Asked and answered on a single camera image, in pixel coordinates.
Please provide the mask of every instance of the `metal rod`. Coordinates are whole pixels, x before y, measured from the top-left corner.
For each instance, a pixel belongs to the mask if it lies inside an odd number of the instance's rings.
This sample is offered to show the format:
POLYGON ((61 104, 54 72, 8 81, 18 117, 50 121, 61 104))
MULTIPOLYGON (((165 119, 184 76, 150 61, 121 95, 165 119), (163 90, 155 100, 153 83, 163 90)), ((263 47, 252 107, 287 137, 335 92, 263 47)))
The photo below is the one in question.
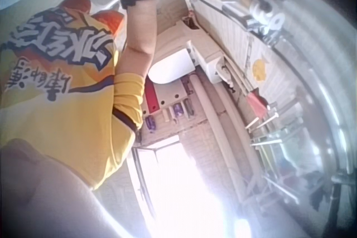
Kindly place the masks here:
POLYGON ((299 204, 300 203, 300 199, 292 192, 290 192, 288 189, 286 189, 285 187, 279 185, 278 183, 276 183, 275 181, 273 181, 272 179, 270 179, 267 176, 263 176, 263 178, 265 178, 268 182, 270 182, 272 185, 274 185, 275 187, 277 187, 279 190, 281 190, 283 193, 285 193, 286 195, 290 196, 291 198, 293 198, 295 200, 295 203, 299 204))
POLYGON ((283 142, 282 139, 272 139, 272 140, 267 140, 266 142, 251 143, 250 146, 260 146, 260 145, 276 144, 282 142, 283 142))
POLYGON ((245 127, 245 129, 250 128, 250 127, 251 127, 252 125, 254 125, 258 120, 259 120, 259 117, 256 117, 253 121, 251 121, 251 122, 249 123, 249 125, 247 125, 247 126, 245 127))
POLYGON ((279 109, 279 111, 275 112, 272 117, 270 117, 268 120, 264 121, 262 124, 258 125, 255 129, 253 129, 252 132, 265 126, 266 124, 270 123, 275 118, 279 118, 281 115, 283 115, 284 113, 289 111, 292 107, 294 107, 295 104, 297 104, 297 103, 298 103, 297 99, 293 99, 293 100, 289 101, 286 105, 284 105, 281 109, 279 109))
POLYGON ((263 155, 264 155, 265 159, 267 160, 268 165, 269 165, 271 171, 274 173, 274 176, 275 176, 276 178, 278 178, 277 172, 276 172, 275 168, 273 167, 273 164, 272 164, 272 162, 270 161, 269 156, 268 156, 268 154, 267 154, 265 148, 261 147, 260 150, 263 152, 263 155))
POLYGON ((255 129, 253 129, 252 131, 255 131, 263 126, 265 126, 266 124, 270 123, 271 121, 273 121, 275 118, 278 118, 279 114, 275 112, 275 114, 270 117, 268 120, 264 121, 262 124, 258 125, 255 129))

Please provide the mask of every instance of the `metal pipe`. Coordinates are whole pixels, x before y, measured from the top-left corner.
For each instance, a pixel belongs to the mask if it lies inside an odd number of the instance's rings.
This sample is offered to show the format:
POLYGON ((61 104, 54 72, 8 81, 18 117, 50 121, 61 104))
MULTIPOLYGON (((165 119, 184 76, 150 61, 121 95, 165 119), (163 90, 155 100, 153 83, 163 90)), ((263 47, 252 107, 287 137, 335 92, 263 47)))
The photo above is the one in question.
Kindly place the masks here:
POLYGON ((254 125, 257 121, 259 121, 259 117, 256 117, 253 121, 251 121, 246 127, 245 129, 250 128, 252 125, 254 125))
POLYGON ((218 93, 220 100, 222 101, 225 110, 227 111, 230 120, 233 123, 235 131, 242 143, 245 154, 247 155, 248 162, 252 168, 253 175, 256 177, 257 184, 260 190, 264 187, 264 180, 262 179, 262 167, 260 165, 258 156, 254 150, 250 147, 250 136, 244 128, 244 123, 240 117, 237 108, 235 107, 229 93, 224 88, 222 83, 214 85, 215 90, 218 93))
POLYGON ((266 124, 270 123, 271 121, 273 121, 275 118, 278 118, 279 114, 275 112, 275 114, 270 117, 268 120, 264 121, 262 124, 258 125, 255 129, 253 129, 252 131, 255 131, 263 126, 265 126, 266 124))
POLYGON ((241 82, 245 90, 244 95, 246 96, 249 91, 253 90, 253 87, 248 85, 247 82, 240 76, 239 71, 237 70, 237 67, 234 66, 230 61, 225 63, 225 66, 227 67, 228 71, 232 74, 233 78, 237 80, 237 83, 241 82))
POLYGON ((228 167, 230 178, 233 182, 235 193, 240 203, 242 203, 247 196, 247 187, 243 181, 237 161, 235 160, 232 148, 228 142, 228 138, 224 133, 223 127, 217 113, 210 101, 200 79, 196 74, 190 75, 190 82, 199 98, 202 108, 206 114, 207 120, 212 128, 213 134, 216 138, 218 146, 222 152, 224 161, 228 167))
POLYGON ((270 179, 267 176, 264 176, 264 178, 271 183, 272 185, 274 185, 275 187, 277 187, 279 190, 281 190, 283 193, 285 193, 286 195, 290 196, 291 198, 293 198, 295 200, 295 203, 298 205, 300 203, 300 199, 292 192, 290 192, 288 189, 286 189, 285 187, 279 185, 278 183, 276 183, 275 181, 273 181, 272 179, 270 179))
POLYGON ((271 121, 273 121, 275 118, 279 118, 281 115, 283 115, 284 113, 286 113, 287 111, 289 111, 295 104, 297 104, 298 101, 297 99, 293 99, 291 101, 289 101, 286 105, 284 105, 279 111, 276 111, 274 113, 274 115, 272 117, 270 117, 268 120, 264 121, 262 124, 258 125, 255 129, 253 129, 252 131, 255 131, 263 126, 265 126, 266 124, 270 123, 271 121))
POLYGON ((276 143, 282 143, 282 139, 272 139, 272 140, 267 140, 265 142, 256 142, 256 143, 251 143, 250 146, 260 146, 260 145, 269 145, 269 144, 276 144, 276 143))

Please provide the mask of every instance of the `tiled wall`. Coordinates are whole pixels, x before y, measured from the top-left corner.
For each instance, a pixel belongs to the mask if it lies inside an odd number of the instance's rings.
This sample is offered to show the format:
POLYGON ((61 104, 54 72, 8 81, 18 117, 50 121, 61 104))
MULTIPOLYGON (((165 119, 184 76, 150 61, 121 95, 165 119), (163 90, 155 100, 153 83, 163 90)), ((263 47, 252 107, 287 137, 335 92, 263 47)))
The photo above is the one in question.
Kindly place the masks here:
MULTIPOLYGON (((252 171, 232 122, 213 85, 207 79, 204 72, 201 69, 197 69, 196 73, 199 75, 219 116, 242 175, 248 181, 252 175, 252 171)), ((190 83, 188 86, 190 90, 193 90, 190 83)), ((233 219, 234 215, 237 214, 238 200, 223 155, 197 95, 193 93, 189 95, 189 99, 195 111, 195 116, 192 119, 187 120, 182 116, 178 118, 177 124, 173 121, 166 123, 162 113, 155 114, 154 118, 157 130, 154 133, 150 133, 148 128, 143 126, 142 145, 150 145, 173 135, 178 135, 186 153, 195 160, 196 166, 208 189, 222 202, 228 217, 233 219)))

